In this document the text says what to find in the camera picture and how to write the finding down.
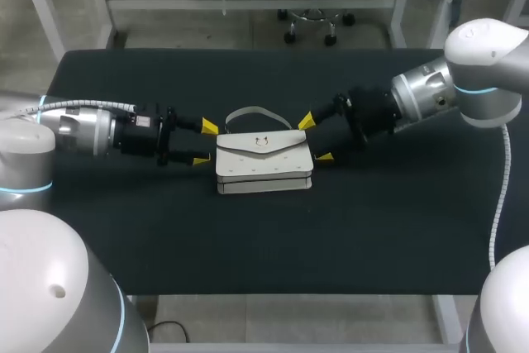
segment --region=black cable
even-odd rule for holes
[[[167,322],[157,322],[154,326],[147,328],[147,332],[154,331],[155,328],[159,326],[163,326],[165,324],[176,324],[177,326],[182,328],[183,336],[185,336],[185,343],[190,343],[187,330],[185,329],[185,327],[182,325],[181,322],[176,322],[175,320],[168,320]]]

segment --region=handbag flap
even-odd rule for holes
[[[307,140],[305,131],[269,131],[217,136],[217,146],[228,150],[265,155],[300,145]]]

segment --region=caster wheel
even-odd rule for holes
[[[290,33],[290,32],[285,33],[284,34],[284,42],[287,45],[291,45],[292,43],[295,43],[296,42],[296,34],[295,33]]]
[[[356,18],[354,14],[347,12],[346,14],[341,16],[341,21],[345,26],[353,26],[356,23]]]
[[[278,20],[287,21],[288,20],[288,12],[286,10],[278,10]]]
[[[336,44],[337,41],[338,41],[338,38],[336,37],[336,35],[325,36],[325,45],[327,47],[332,47],[333,45]]]

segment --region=white table frame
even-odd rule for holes
[[[136,296],[128,298],[136,305]],[[151,343],[150,353],[458,353],[463,340],[460,317],[452,295],[434,295],[433,306],[442,343],[421,345]]]
[[[514,26],[529,26],[529,16],[523,16],[523,8],[527,0],[511,0],[503,20]]]
[[[60,61],[67,51],[53,0],[32,0],[45,34]],[[278,9],[393,9],[388,32],[394,48],[406,48],[402,30],[407,0],[94,0],[100,32],[97,49],[112,46],[117,32],[112,19],[116,10],[278,10]],[[451,0],[441,0],[431,29],[429,48],[442,48],[448,35]]]

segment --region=cable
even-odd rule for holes
[[[169,320],[167,322],[157,322],[154,326],[147,328],[147,332],[154,331],[155,328],[159,326],[163,326],[165,324],[176,324],[180,328],[182,328],[183,336],[185,337],[185,343],[190,343],[188,332],[186,331],[185,327],[182,325],[181,322],[176,322],[175,320]]]
[[[511,138],[509,137],[509,130],[506,125],[502,126],[503,133],[503,144],[505,146],[505,165],[503,168],[503,182],[502,190],[500,191],[498,198],[498,206],[496,207],[496,214],[494,215],[493,227],[490,231],[490,241],[488,242],[488,262],[490,264],[490,270],[496,267],[495,249],[496,249],[496,235],[498,232],[499,218],[502,215],[503,202],[507,195],[507,187],[509,185],[509,176],[511,175]]]
[[[120,111],[132,112],[136,111],[136,105],[130,103],[113,103],[109,101],[96,101],[92,99],[78,99],[71,101],[61,101],[59,103],[47,103],[38,107],[29,107],[21,109],[17,112],[0,112],[0,120],[10,119],[23,115],[31,115],[38,112],[48,112],[54,109],[61,109],[65,107],[101,107],[104,109],[118,109]]]

